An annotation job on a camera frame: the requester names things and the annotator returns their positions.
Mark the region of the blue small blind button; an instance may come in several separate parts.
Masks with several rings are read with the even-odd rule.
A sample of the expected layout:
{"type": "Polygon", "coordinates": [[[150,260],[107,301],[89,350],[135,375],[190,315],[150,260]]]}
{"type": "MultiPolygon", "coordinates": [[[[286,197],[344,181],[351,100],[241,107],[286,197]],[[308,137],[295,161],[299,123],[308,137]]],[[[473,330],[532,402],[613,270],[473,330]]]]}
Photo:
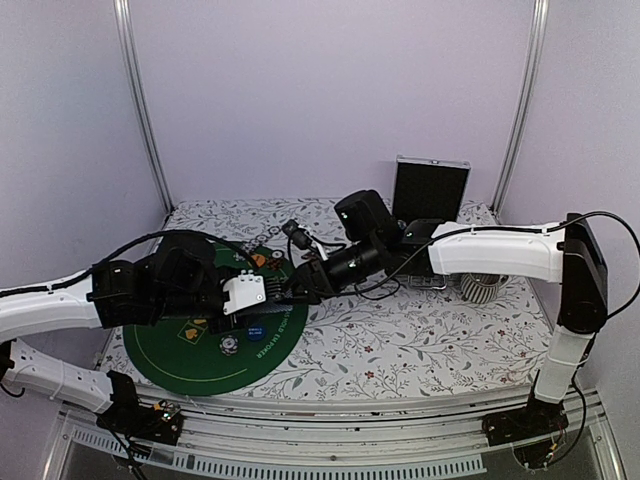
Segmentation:
{"type": "Polygon", "coordinates": [[[246,337],[250,342],[259,342],[266,338],[267,329],[263,325],[250,326],[246,329],[246,337]]]}

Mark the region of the red poker chip stack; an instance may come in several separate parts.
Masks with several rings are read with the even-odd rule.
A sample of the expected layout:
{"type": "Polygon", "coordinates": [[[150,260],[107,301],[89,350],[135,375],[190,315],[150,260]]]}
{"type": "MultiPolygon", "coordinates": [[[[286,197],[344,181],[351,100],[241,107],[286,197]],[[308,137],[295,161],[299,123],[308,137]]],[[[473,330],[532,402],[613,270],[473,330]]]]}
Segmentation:
{"type": "Polygon", "coordinates": [[[285,254],[282,250],[273,250],[266,260],[266,267],[272,271],[278,271],[285,262],[285,254]]]}

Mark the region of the orange big blind button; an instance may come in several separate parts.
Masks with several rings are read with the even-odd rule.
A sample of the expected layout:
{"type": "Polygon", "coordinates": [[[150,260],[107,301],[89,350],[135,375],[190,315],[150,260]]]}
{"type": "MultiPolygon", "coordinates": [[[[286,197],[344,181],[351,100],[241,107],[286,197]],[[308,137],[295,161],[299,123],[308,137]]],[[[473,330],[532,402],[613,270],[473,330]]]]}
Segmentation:
{"type": "Polygon", "coordinates": [[[255,261],[256,265],[261,268],[266,263],[266,257],[261,254],[254,254],[252,259],[255,261]]]}

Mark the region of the blue playing card deck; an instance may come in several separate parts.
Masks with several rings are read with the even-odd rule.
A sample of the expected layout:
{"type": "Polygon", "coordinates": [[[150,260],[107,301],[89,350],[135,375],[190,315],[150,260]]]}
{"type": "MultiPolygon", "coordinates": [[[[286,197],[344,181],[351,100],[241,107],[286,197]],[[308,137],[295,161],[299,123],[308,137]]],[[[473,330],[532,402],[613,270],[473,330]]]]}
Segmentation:
{"type": "Polygon", "coordinates": [[[291,312],[294,306],[290,303],[266,300],[262,303],[251,306],[248,312],[251,315],[271,315],[291,312]]]}

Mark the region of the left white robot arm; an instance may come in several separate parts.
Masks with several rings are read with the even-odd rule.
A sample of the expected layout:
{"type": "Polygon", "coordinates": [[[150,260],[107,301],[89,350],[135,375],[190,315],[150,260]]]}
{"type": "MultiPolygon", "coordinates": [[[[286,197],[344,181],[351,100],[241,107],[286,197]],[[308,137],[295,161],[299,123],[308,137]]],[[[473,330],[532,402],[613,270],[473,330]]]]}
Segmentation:
{"type": "Polygon", "coordinates": [[[46,355],[24,337],[56,330],[154,326],[203,320],[213,333],[246,325],[247,316],[283,299],[279,280],[257,273],[249,253],[228,240],[192,230],[155,232],[153,253],[122,259],[123,246],[84,272],[1,293],[1,384],[109,414],[128,434],[148,426],[131,378],[100,373],[46,355]]]}

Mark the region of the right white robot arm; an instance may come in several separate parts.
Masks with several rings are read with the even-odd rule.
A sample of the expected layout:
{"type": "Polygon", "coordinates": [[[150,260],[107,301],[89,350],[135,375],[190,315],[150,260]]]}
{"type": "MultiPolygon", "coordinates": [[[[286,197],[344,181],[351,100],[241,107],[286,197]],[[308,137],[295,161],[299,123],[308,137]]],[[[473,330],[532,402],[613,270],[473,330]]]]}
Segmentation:
{"type": "Polygon", "coordinates": [[[490,274],[561,285],[560,312],[546,358],[517,427],[537,436],[552,424],[569,383],[608,320],[607,267],[585,217],[538,226],[463,226],[438,220],[402,226],[374,190],[334,207],[351,246],[295,268],[285,288],[317,304],[384,272],[397,275],[490,274]]]}

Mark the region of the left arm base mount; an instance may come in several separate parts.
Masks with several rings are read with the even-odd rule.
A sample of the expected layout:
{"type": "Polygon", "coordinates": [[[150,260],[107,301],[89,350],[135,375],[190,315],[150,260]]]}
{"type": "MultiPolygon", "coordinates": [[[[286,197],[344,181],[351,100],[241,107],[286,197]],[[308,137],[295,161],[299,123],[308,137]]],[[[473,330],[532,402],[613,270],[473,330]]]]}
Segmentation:
{"type": "Polygon", "coordinates": [[[153,406],[139,402],[117,402],[97,414],[96,424],[127,439],[148,440],[176,446],[182,433],[184,416],[181,410],[165,400],[153,406]]]}

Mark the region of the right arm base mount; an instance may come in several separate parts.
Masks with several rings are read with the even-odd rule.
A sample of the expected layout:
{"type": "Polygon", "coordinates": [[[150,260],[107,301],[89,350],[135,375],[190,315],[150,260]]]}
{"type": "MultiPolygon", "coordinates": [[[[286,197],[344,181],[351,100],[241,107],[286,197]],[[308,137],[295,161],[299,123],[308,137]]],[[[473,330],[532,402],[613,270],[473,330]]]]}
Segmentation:
{"type": "Polygon", "coordinates": [[[569,456],[581,439],[588,409],[584,396],[580,402],[580,425],[570,446],[563,443],[569,427],[563,402],[548,404],[531,397],[523,407],[483,416],[481,430],[490,446],[527,441],[512,449],[516,462],[528,471],[546,470],[569,456]]]}

